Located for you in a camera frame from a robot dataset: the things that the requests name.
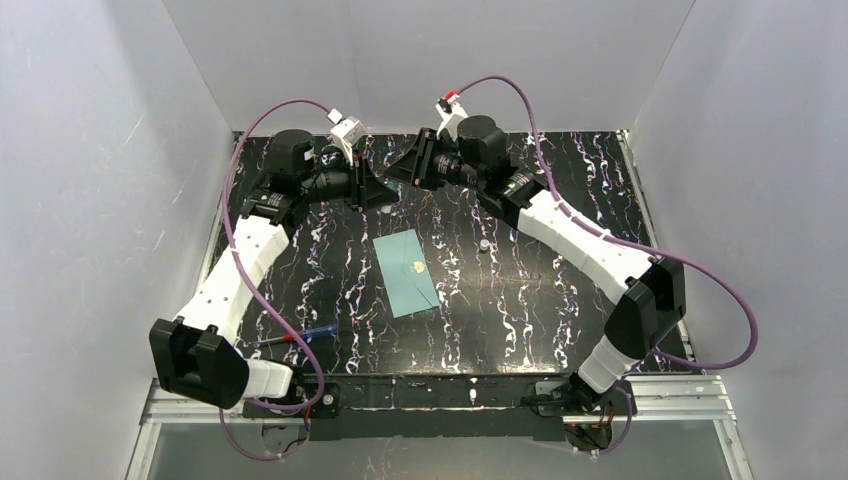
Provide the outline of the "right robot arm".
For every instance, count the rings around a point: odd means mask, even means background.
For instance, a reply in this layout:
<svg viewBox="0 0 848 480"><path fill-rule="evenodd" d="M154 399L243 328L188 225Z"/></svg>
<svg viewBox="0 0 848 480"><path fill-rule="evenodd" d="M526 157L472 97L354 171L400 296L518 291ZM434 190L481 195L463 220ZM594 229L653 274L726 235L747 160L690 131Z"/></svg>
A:
<svg viewBox="0 0 848 480"><path fill-rule="evenodd" d="M549 183L519 165L490 117L459 122L454 135L431 128L385 171L424 190L472 190L491 216L546 245L587 275L613 302L604 333L571 375L564 396L596 400L651 354L685 314L680 262L618 245L579 212L564 213Z"/></svg>

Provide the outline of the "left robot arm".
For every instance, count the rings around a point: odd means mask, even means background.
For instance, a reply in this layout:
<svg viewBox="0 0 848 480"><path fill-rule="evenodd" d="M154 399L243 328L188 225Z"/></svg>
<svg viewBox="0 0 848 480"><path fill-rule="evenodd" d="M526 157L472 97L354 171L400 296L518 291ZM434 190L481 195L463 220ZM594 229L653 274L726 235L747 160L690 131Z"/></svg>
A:
<svg viewBox="0 0 848 480"><path fill-rule="evenodd" d="M244 314L270 267L289 246L313 205L343 201L363 212L398 201L363 160L362 132L334 127L317 149L301 129L278 132L261 173L232 224L227 247L198 292L172 320L159 319L149 342L161 387L221 409L241 400L283 399L294 367L247 359L236 348Z"/></svg>

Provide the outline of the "teal envelope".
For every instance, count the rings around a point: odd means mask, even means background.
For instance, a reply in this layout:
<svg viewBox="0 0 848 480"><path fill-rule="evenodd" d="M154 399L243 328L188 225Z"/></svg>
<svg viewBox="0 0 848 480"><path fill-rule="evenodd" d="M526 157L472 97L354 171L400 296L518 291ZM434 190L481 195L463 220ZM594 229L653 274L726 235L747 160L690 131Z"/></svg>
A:
<svg viewBox="0 0 848 480"><path fill-rule="evenodd" d="M378 237L373 244L394 318L439 306L416 230Z"/></svg>

